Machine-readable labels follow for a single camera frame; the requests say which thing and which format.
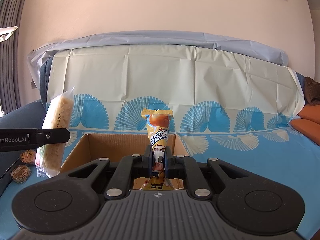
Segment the gray ribbed plate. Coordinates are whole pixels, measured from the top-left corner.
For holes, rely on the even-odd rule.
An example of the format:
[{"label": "gray ribbed plate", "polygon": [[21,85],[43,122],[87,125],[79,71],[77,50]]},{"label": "gray ribbed plate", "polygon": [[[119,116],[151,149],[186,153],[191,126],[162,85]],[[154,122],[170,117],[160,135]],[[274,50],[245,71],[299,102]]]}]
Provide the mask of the gray ribbed plate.
[{"label": "gray ribbed plate", "polygon": [[72,232],[38,235],[21,230],[12,240],[301,240],[290,232],[253,236],[226,224],[209,201],[185,190],[132,190],[122,200],[107,201],[97,217]]}]

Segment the beige wall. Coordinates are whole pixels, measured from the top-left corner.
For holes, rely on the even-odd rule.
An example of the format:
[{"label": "beige wall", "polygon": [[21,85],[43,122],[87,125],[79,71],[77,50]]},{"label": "beige wall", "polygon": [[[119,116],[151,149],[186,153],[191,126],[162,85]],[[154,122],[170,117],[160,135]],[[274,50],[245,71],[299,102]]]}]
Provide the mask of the beige wall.
[{"label": "beige wall", "polygon": [[315,48],[316,48],[316,71],[315,80],[320,82],[320,10],[311,11],[313,32],[315,35]]},{"label": "beige wall", "polygon": [[259,41],[285,50],[289,66],[314,77],[315,50],[307,0],[26,0],[19,44],[22,104],[30,89],[26,55],[44,43],[125,30],[184,30]]}]

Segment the gray curtain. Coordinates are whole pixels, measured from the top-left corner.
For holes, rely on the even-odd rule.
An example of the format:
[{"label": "gray curtain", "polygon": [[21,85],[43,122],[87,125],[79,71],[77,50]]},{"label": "gray curtain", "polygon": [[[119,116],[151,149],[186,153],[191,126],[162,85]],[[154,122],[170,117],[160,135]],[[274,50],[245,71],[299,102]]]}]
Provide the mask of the gray curtain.
[{"label": "gray curtain", "polygon": [[0,43],[0,100],[5,114],[20,107],[17,50],[20,18],[24,0],[0,0],[0,28],[18,26]]}]

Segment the snack package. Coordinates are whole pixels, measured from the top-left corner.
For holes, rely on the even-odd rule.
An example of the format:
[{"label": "snack package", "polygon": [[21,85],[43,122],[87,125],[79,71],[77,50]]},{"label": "snack package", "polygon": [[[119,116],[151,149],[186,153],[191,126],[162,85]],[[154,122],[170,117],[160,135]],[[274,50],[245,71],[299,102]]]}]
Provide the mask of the snack package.
[{"label": "snack package", "polygon": [[[73,89],[52,99],[42,129],[69,128],[74,104]],[[51,178],[59,174],[65,146],[66,143],[47,144],[37,149],[38,177]]]},{"label": "snack package", "polygon": [[147,119],[148,137],[153,153],[153,167],[151,177],[145,181],[140,189],[144,190],[169,190],[174,189],[170,181],[165,178],[164,150],[169,136],[172,110],[143,109],[141,116]]},{"label": "snack package", "polygon": [[36,151],[34,150],[26,150],[20,154],[20,161],[28,164],[35,164],[36,162]]},{"label": "snack package", "polygon": [[16,183],[23,183],[30,177],[31,170],[26,165],[19,165],[10,173],[11,178]]}]

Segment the orange pillow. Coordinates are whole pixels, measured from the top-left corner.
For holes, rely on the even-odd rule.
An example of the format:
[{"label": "orange pillow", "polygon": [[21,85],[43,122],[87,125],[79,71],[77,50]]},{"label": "orange pillow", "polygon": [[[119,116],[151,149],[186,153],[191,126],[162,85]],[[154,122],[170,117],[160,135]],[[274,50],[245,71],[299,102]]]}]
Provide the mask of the orange pillow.
[{"label": "orange pillow", "polygon": [[290,124],[297,131],[320,146],[320,124],[307,119],[294,119]]},{"label": "orange pillow", "polygon": [[305,105],[298,114],[302,119],[307,119],[320,124],[320,105]]}]

